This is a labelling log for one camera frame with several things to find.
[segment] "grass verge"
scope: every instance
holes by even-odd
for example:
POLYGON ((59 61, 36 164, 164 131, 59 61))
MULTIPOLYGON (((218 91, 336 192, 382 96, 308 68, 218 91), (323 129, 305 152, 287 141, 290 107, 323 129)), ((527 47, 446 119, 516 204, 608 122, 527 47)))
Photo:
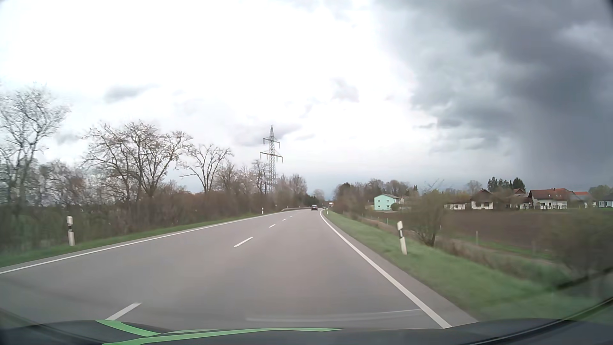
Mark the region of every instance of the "grass verge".
POLYGON ((16 265, 22 262, 34 261, 34 260, 39 260, 42 258, 54 257, 57 255, 68 254, 72 252, 78 252, 80 250, 85 250, 85 249, 104 247, 110 244, 133 241, 135 239, 140 239, 140 238, 146 238, 146 237, 151 237, 151 236, 163 235, 167 233, 173 233, 173 232, 181 231, 181 230, 205 227, 207 225, 229 222, 231 220, 255 217, 257 215, 259 214, 245 214, 245 215, 241 215, 238 217, 225 218, 225 219, 219 219, 219 220, 210 220, 208 222, 195 223, 195 224, 177 225, 176 227, 160 228, 160 229, 155 229, 155 230, 143 231, 140 233, 131 233, 128 235, 123 235, 123 236, 95 239, 92 241, 78 243, 74 247, 70 247, 67 244, 63 244, 61 246, 53 246, 53 247, 44 248, 44 249, 35 249, 35 250, 30 250, 30 251, 18 253, 18 254, 2 255, 0 256, 0 267, 16 265))
POLYGON ((414 241, 407 241, 408 254, 402 255, 396 236, 334 212, 326 217, 479 320, 562 318, 596 304, 414 241))

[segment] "white house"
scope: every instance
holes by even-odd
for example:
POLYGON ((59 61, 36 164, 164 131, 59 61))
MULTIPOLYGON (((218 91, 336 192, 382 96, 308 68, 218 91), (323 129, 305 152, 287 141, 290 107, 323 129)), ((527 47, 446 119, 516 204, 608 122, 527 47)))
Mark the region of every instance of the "white house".
POLYGON ((451 210, 465 210, 469 207, 469 204, 470 196, 460 194, 455 195, 455 197, 453 197, 449 203, 445 204, 444 207, 451 210))
POLYGON ((482 189, 470 198, 470 208, 472 209, 494 209, 496 197, 488 190, 482 189))
POLYGON ((466 204, 467 203, 449 203, 449 204, 445 204, 445 208, 461 210, 461 209, 466 209, 466 204))
POLYGON ((572 192, 566 188, 533 189, 530 190, 528 197, 534 201, 535 208, 566 209, 571 194, 572 192))
POLYGON ((598 207, 613 207, 613 193, 598 200, 598 207))

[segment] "electricity transmission tower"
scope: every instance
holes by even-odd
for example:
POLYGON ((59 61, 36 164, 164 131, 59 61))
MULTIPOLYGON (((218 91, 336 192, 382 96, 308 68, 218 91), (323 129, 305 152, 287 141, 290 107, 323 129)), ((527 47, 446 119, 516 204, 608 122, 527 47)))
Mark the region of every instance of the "electricity transmission tower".
POLYGON ((268 156, 268 183, 267 190, 272 191, 273 184, 276 181, 276 166, 275 163, 279 161, 281 158, 281 162, 283 162, 283 156, 277 155, 275 151, 275 143, 279 143, 279 149, 281 148, 281 143, 276 140, 275 132, 272 130, 272 125, 270 125, 270 135, 267 138, 264 138, 263 143, 266 145, 266 140, 268 140, 268 151, 260 152, 260 158, 262 155, 268 156))

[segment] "asphalt road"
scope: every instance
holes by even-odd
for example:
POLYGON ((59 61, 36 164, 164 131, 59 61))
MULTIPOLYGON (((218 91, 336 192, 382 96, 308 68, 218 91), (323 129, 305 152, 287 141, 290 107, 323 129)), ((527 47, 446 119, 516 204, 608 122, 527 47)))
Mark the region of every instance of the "asphalt road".
POLYGON ((0 308, 36 322, 112 317, 177 330, 474 322, 311 210, 74 255, 0 268, 0 308))

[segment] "mint green house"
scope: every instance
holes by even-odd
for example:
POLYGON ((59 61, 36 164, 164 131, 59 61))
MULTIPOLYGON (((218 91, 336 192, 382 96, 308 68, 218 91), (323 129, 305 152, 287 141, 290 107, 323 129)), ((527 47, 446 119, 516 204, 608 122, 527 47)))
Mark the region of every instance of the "mint green house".
POLYGON ((381 194, 375 197, 375 211, 390 211, 392 204, 397 203, 399 197, 391 194, 381 194))

